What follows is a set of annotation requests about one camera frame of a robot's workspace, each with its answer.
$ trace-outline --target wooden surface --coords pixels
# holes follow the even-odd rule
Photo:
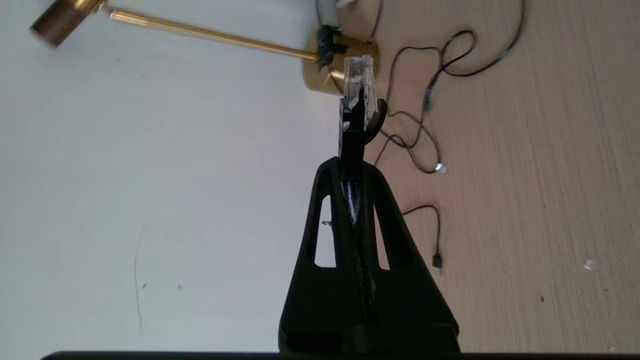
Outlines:
[[[377,4],[344,10],[346,32],[370,31]],[[472,28],[478,48],[459,66],[472,69],[509,42],[518,11],[514,0],[385,1],[379,94],[402,45],[442,46]],[[512,54],[437,84],[427,125],[446,175],[419,173],[397,147],[383,155],[402,209],[441,209],[444,268],[433,275],[464,351],[640,352],[639,39],[640,1],[529,1]],[[410,53],[398,66],[390,109],[417,115],[437,58]],[[408,119],[385,127],[415,131]],[[433,164],[430,144],[418,152]],[[430,264],[433,213],[406,221]]]

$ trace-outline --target brass rod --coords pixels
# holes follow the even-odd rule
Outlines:
[[[109,17],[111,17],[112,20],[126,22],[128,24],[144,26],[146,28],[166,30],[174,33],[191,35],[192,37],[204,38],[213,41],[226,42],[227,44],[232,45],[252,47],[254,49],[293,56],[307,61],[317,60],[317,54],[297,49],[291,49],[290,47],[286,46],[269,44],[267,42],[243,38],[220,31],[199,28],[198,26],[160,19],[157,17],[151,17],[142,13],[136,13],[121,8],[114,8],[112,6],[104,6],[104,9],[105,11],[107,11],[107,14],[109,14]]]

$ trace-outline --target brass lamp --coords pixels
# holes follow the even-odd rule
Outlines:
[[[378,64],[376,44],[342,36],[338,29],[329,26],[321,26],[309,39],[309,50],[303,51],[116,8],[106,0],[56,0],[36,20],[31,31],[50,46],[58,47],[87,16],[98,11],[106,12],[115,21],[301,58],[306,86],[327,94],[342,95],[345,58],[369,55]]]

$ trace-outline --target white wall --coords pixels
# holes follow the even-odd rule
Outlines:
[[[337,98],[297,59],[103,15],[52,50],[48,3],[0,1],[0,358],[276,351]],[[292,47],[316,25],[313,0],[132,4]]]

